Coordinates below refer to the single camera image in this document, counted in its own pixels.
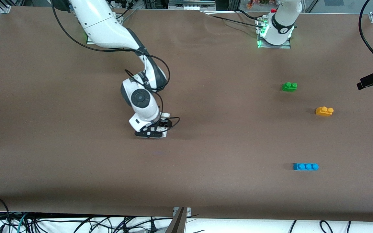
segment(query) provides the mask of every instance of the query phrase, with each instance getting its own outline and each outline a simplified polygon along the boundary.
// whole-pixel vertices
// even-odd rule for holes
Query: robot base
[[[266,41],[266,39],[261,36],[261,34],[264,33],[266,23],[268,22],[268,17],[266,15],[263,15],[262,17],[259,17],[259,19],[254,20],[254,22],[256,23],[256,25],[263,26],[263,28],[256,28],[257,47],[258,48],[290,49],[290,39],[287,39],[284,44],[274,45],[274,44],[268,43]]]
[[[146,128],[144,128],[140,132],[135,131],[135,136],[141,137],[141,138],[165,138],[167,132],[160,131],[166,131],[167,129],[172,127],[172,121],[167,118],[161,118],[158,122],[156,122],[153,125],[150,125]]]

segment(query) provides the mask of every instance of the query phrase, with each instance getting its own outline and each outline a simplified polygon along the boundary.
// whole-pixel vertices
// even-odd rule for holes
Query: power cable
[[[6,206],[5,202],[3,200],[0,199],[0,202],[4,205],[4,208],[6,210],[6,219],[9,223],[8,225],[8,232],[11,232],[11,219],[9,217],[9,209],[8,209],[8,206]]]
[[[367,0],[365,3],[364,3],[364,6],[362,7],[361,9],[361,13],[359,13],[359,21],[358,21],[358,27],[359,27],[359,33],[361,34],[361,39],[362,41],[364,41],[365,45],[367,46],[367,48],[369,49],[369,51],[372,53],[373,55],[373,49],[372,47],[369,45],[367,39],[365,39],[365,36],[364,36],[364,32],[362,31],[362,15],[364,14],[364,10],[365,8],[367,7],[367,4],[369,3],[369,0]]]
[[[246,12],[244,12],[244,11],[241,10],[241,9],[237,9],[237,10],[235,10],[235,12],[241,12],[241,13],[243,13],[245,16],[247,16],[248,18],[250,18],[250,19],[254,19],[254,20],[257,20],[257,17],[250,16],[249,14],[247,14]]]
[[[119,19],[119,18],[121,18],[124,14],[126,14],[126,12],[128,11],[128,10],[130,10],[131,8],[129,7],[127,10],[125,10],[125,12],[123,12],[123,14],[121,14],[120,16],[118,16],[118,17],[116,17],[116,19]]]
[[[351,228],[351,221],[348,221],[348,228],[346,228],[346,233],[349,233],[349,228]]]
[[[248,24],[248,23],[245,23],[245,22],[240,22],[240,21],[233,20],[233,19],[227,19],[227,18],[223,18],[223,17],[215,16],[215,15],[211,15],[211,16],[212,16],[212,17],[215,17],[215,18],[224,19],[224,20],[228,20],[228,21],[231,21],[231,22],[235,22],[235,23],[243,24],[243,25],[249,25],[249,26],[253,26],[253,27],[256,27],[256,28],[263,28],[263,26],[261,26],[261,25],[252,25],[252,24]]]
[[[291,233],[291,232],[293,231],[293,227],[294,227],[294,224],[296,224],[296,221],[297,221],[297,220],[293,221],[293,223],[291,224],[291,227],[290,227],[290,231],[289,231],[289,233]]]
[[[25,214],[22,216],[21,220],[19,220],[17,233],[20,232],[21,225],[22,225],[22,221],[24,221],[24,218],[25,218],[25,216],[26,216],[27,214],[28,214],[28,213],[25,213]]]

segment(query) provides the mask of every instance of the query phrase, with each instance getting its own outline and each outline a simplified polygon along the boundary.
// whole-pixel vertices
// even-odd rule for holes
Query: blue lego brick
[[[319,169],[319,165],[317,163],[294,163],[293,170],[294,171],[317,171]]]

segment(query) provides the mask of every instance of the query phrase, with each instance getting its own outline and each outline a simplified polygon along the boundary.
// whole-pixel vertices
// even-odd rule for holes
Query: green lego brick
[[[294,92],[296,89],[297,89],[297,83],[291,83],[291,82],[287,82],[283,84],[283,86],[281,87],[281,90],[285,92]]]

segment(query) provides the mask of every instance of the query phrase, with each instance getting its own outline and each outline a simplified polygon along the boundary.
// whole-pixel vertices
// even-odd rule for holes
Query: cable
[[[323,224],[323,223],[326,223],[327,227],[329,227],[330,233],[333,233],[333,230],[332,230],[332,228],[330,227],[329,223],[327,223],[327,221],[325,221],[325,220],[321,220],[321,221],[319,222],[319,224],[320,224],[320,229],[323,231],[323,233],[327,233],[327,232],[323,229],[323,227],[322,227],[322,224]]]
[[[211,16],[212,16],[212,17],[215,17],[215,18],[225,19],[225,20],[228,20],[228,21],[231,21],[231,22],[235,22],[235,23],[243,24],[243,25],[249,25],[249,26],[253,26],[253,27],[256,27],[256,28],[263,28],[263,26],[261,26],[261,25],[252,25],[252,24],[248,24],[248,23],[245,23],[245,22],[240,22],[240,21],[236,21],[236,20],[233,20],[233,19],[227,19],[227,18],[223,18],[223,17],[215,16],[215,15],[211,15]]]
[[[362,41],[364,41],[365,45],[367,46],[367,48],[369,49],[369,51],[372,53],[373,55],[373,49],[372,47],[369,45],[367,39],[365,39],[364,37],[364,32],[362,31],[362,15],[364,14],[364,10],[365,10],[365,7],[367,7],[367,4],[369,3],[369,0],[367,0],[365,3],[364,3],[364,6],[362,7],[361,9],[361,13],[359,13],[359,21],[358,21],[358,27],[359,27],[359,33],[361,34],[361,39]]]
[[[4,205],[4,208],[6,210],[6,219],[8,220],[8,232],[11,232],[11,219],[9,218],[9,209],[8,206],[6,206],[5,202],[0,199],[0,202]]]
[[[90,230],[89,230],[89,233],[92,233],[92,231],[94,231],[94,229],[95,229],[96,227],[99,227],[99,226],[101,225],[102,222],[104,222],[104,221],[106,221],[106,220],[108,220],[108,219],[109,219],[109,217],[107,217],[107,218],[103,219],[102,221],[100,221],[100,222],[94,224],[93,226],[91,226],[91,227],[90,227]]]
[[[291,233],[293,231],[293,227],[294,227],[294,224],[296,224],[296,221],[297,221],[297,219],[295,221],[293,221],[293,223],[291,224],[289,233]]]
[[[155,233],[157,231],[158,229],[155,226],[155,221],[153,220],[153,217],[151,217],[151,230],[149,231],[149,233]]]
[[[348,228],[346,229],[346,233],[349,233],[349,228],[351,228],[351,221],[348,221]]]
[[[172,218],[155,218],[154,220],[144,221],[144,222],[142,222],[142,223],[139,223],[139,224],[134,225],[133,227],[128,228],[128,230],[135,229],[136,227],[139,227],[139,226],[141,226],[141,225],[143,225],[143,224],[147,224],[147,223],[149,223],[149,222],[151,222],[151,221],[167,220],[167,219],[172,219]]]
[[[158,133],[163,133],[163,132],[168,132],[170,130],[172,130],[172,128],[174,128],[178,123],[179,121],[181,120],[181,118],[179,116],[174,116],[174,117],[163,117],[161,119],[178,119],[178,121],[175,122],[175,124],[173,124],[170,128],[167,128],[166,130],[163,130],[163,131],[157,131]]]
[[[248,18],[250,18],[250,19],[254,19],[254,20],[257,20],[257,17],[250,16],[250,15],[248,15],[246,12],[244,12],[244,11],[241,10],[241,9],[237,9],[237,10],[235,10],[235,12],[241,12],[241,13],[243,13],[245,16],[247,16]]]
[[[165,65],[165,67],[166,67],[167,70],[168,70],[168,79],[166,80],[166,83],[165,83],[163,86],[161,86],[160,88],[151,88],[151,90],[161,90],[161,89],[165,88],[165,87],[168,85],[169,81],[171,80],[171,71],[170,71],[170,69],[169,69],[169,66],[167,65],[167,63],[166,63],[165,61],[163,61],[162,59],[160,59],[160,58],[157,57],[157,56],[150,55],[150,54],[144,54],[144,55],[145,55],[145,56],[149,56],[149,57],[152,57],[152,58],[155,58],[155,59],[160,60],[160,61]],[[129,70],[127,70],[127,69],[125,69],[125,72],[126,72],[126,74],[129,75],[129,77],[133,77],[133,76],[134,76],[134,74],[133,74],[132,72],[130,72]],[[144,84],[140,83],[140,82],[137,81],[135,78],[134,78],[133,80],[135,80],[135,82],[137,82],[138,84],[140,84],[140,85],[142,85],[143,87],[145,87]]]
[[[28,213],[25,213],[25,214],[22,216],[21,220],[19,220],[17,233],[20,232],[19,229],[21,229],[22,221],[24,221],[24,218],[25,218],[25,216],[26,216],[27,214],[28,214]]]
[[[127,10],[125,10],[125,12],[123,12],[123,14],[121,14],[120,16],[118,16],[118,17],[116,17],[116,19],[118,19],[118,18],[120,18],[120,17],[122,17],[124,14],[126,14],[126,12],[128,11],[128,10],[130,10],[131,8],[129,7]]]
[[[87,223],[88,221],[90,221],[92,218],[90,217],[90,218],[86,218],[86,220],[84,220],[84,221],[82,221],[77,227],[76,227],[76,229],[74,230],[74,232],[73,233],[76,233],[77,232],[77,230],[80,228],[80,227],[82,227],[85,223]]]
[[[163,100],[162,100],[162,97],[160,96],[160,94],[156,93],[155,94],[160,98],[161,100],[161,112],[163,113]]]

